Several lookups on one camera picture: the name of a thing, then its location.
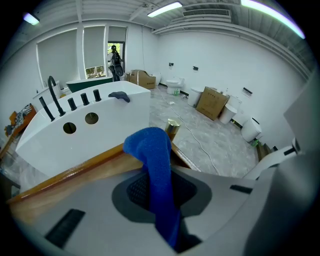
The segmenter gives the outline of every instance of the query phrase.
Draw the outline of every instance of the toilet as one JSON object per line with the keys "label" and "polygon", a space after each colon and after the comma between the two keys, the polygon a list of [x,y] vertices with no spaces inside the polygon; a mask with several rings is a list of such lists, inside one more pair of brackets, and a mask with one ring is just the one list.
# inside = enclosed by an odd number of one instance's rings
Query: toilet
{"label": "toilet", "polygon": [[168,86],[166,93],[167,94],[175,94],[175,91],[178,90],[178,92],[176,92],[177,94],[180,93],[180,88],[182,86],[184,86],[184,78],[181,77],[177,77],[174,76],[173,79],[167,80],[166,81],[166,86]]}
{"label": "toilet", "polygon": [[188,97],[188,105],[197,107],[205,87],[192,87]]}
{"label": "toilet", "polygon": [[251,142],[261,132],[260,123],[253,117],[246,121],[241,129],[241,135],[246,142]]}
{"label": "toilet", "polygon": [[156,86],[158,86],[161,81],[161,73],[160,72],[153,72],[151,76],[155,77],[155,84],[156,84]]}
{"label": "toilet", "polygon": [[223,111],[219,117],[221,123],[226,125],[238,113],[238,108],[242,102],[236,97],[230,95],[228,102],[225,104]]}

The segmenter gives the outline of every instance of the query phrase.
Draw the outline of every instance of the cardboard box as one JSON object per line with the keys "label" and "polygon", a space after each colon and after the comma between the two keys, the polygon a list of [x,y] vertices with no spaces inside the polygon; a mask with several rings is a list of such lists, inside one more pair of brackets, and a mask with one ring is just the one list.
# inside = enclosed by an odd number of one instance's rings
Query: cardboard box
{"label": "cardboard box", "polygon": [[196,110],[208,118],[215,120],[224,108],[228,99],[228,97],[224,96],[220,92],[206,87],[201,95],[198,105],[196,106]]}
{"label": "cardboard box", "polygon": [[125,76],[125,80],[146,89],[156,88],[156,77],[148,75],[144,70],[131,70],[128,77]]}

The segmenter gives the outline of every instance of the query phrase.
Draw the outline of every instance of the gray cloth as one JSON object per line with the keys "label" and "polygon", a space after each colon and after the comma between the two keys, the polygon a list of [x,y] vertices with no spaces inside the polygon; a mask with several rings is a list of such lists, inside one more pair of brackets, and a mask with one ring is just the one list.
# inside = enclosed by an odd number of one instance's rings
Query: gray cloth
{"label": "gray cloth", "polygon": [[128,95],[124,91],[114,91],[109,94],[109,97],[116,97],[117,99],[124,99],[126,102],[130,102]]}
{"label": "gray cloth", "polygon": [[6,126],[6,132],[8,133],[8,135],[11,135],[13,130],[14,130],[14,126],[12,126],[11,124]]}

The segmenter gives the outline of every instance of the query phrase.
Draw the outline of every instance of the ceiling light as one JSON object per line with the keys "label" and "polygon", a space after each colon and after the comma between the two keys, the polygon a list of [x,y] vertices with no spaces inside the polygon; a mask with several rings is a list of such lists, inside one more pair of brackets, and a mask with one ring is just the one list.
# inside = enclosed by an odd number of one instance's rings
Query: ceiling light
{"label": "ceiling light", "polygon": [[167,11],[170,11],[170,10],[173,10],[173,9],[176,9],[176,8],[179,8],[179,7],[182,7],[182,4],[180,2],[173,2],[173,3],[170,3],[168,5],[165,5],[151,13],[148,14],[148,17],[150,18],[153,18],[159,14],[163,14]]}
{"label": "ceiling light", "polygon": [[287,17],[283,16],[279,12],[277,12],[274,9],[271,9],[268,6],[265,6],[262,3],[255,2],[252,0],[241,0],[241,4],[246,7],[253,8],[255,10],[258,10],[260,12],[263,12],[265,14],[268,14],[272,16],[273,18],[277,19],[278,21],[282,22],[283,24],[287,25],[290,29],[292,29],[299,37],[302,39],[305,39],[305,34],[301,31],[301,29],[293,23],[291,20],[289,20]]}
{"label": "ceiling light", "polygon": [[31,15],[30,13],[26,12],[24,15],[23,15],[23,19],[26,21],[26,22],[29,22],[30,24],[32,25],[36,25],[39,23],[39,19],[37,17],[35,17],[34,15]]}

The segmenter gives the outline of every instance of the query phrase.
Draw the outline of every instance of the blue towel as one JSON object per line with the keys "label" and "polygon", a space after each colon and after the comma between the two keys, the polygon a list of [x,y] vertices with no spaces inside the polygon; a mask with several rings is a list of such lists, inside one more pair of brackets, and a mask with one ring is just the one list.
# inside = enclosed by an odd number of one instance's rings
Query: blue towel
{"label": "blue towel", "polygon": [[124,141],[123,151],[143,162],[149,173],[149,210],[155,214],[155,227],[171,247],[177,242],[180,210],[175,207],[171,184],[171,142],[157,127],[137,131]]}

